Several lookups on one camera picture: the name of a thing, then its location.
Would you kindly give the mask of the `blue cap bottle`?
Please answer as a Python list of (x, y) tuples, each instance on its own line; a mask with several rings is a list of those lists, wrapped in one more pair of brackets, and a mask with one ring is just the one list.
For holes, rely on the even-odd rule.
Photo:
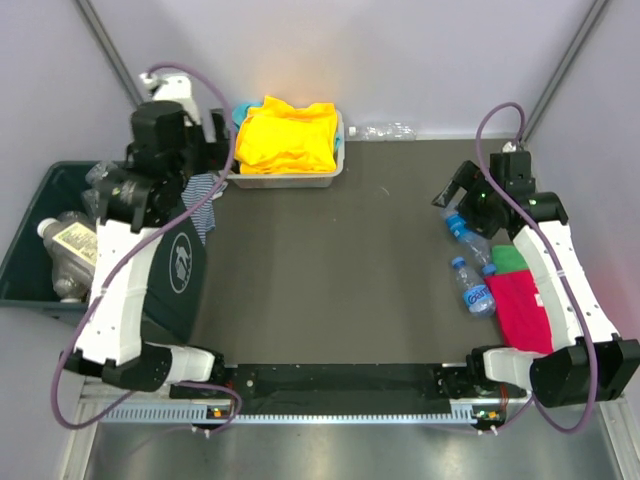
[(441, 212), (441, 217), (449, 232), (474, 258), (481, 268), (482, 274), (484, 276), (494, 275), (497, 272), (497, 267), (493, 262), (488, 240), (467, 228), (466, 221), (458, 213), (456, 207), (445, 208)]

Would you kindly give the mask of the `blue label bottle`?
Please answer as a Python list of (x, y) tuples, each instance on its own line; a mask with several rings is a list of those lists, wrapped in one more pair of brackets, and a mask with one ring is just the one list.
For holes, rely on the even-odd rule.
[(496, 312), (496, 301), (480, 275), (463, 257), (454, 258), (451, 266), (467, 310), (476, 317), (493, 316)]

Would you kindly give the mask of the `large clear bottle with label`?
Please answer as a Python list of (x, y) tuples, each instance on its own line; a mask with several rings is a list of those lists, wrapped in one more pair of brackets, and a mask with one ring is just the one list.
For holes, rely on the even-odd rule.
[(97, 234), (86, 222), (46, 218), (38, 224), (37, 234), (53, 259), (74, 265), (86, 274), (94, 274), (98, 258)]

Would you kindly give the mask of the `clear ribbed bottle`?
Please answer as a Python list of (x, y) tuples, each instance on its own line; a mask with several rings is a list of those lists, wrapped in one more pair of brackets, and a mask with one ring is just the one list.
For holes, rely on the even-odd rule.
[(86, 299), (93, 281), (93, 274), (69, 261), (53, 265), (52, 285), (61, 302), (79, 303)]

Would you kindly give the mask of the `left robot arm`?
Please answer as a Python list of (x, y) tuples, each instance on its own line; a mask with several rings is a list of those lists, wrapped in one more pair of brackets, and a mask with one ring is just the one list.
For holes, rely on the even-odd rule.
[(141, 104), (131, 116), (131, 129), (124, 165), (97, 183), (91, 300), (61, 366), (125, 390), (153, 392), (186, 382), (216, 396), (227, 382), (218, 354), (147, 342), (141, 324), (162, 239), (211, 208), (226, 175), (220, 173), (200, 190), (191, 188), (190, 178), (206, 175), (211, 161), (200, 116), (182, 100)]

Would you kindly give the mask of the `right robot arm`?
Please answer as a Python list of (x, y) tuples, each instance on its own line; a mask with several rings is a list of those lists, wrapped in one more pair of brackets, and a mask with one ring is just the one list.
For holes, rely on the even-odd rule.
[(639, 367), (639, 342), (624, 339), (607, 318), (586, 278), (571, 239), (568, 215), (553, 192), (539, 192), (525, 150), (495, 153), (490, 164), (463, 162), (432, 201), (446, 208), (459, 190), (462, 218), (472, 232), (492, 238), (507, 231), (523, 256), (545, 312), (542, 322), (525, 310), (528, 339), (545, 349), (510, 340), (476, 353), (467, 370), (469, 388), (487, 396), (503, 382), (531, 391), (546, 408), (618, 399)]

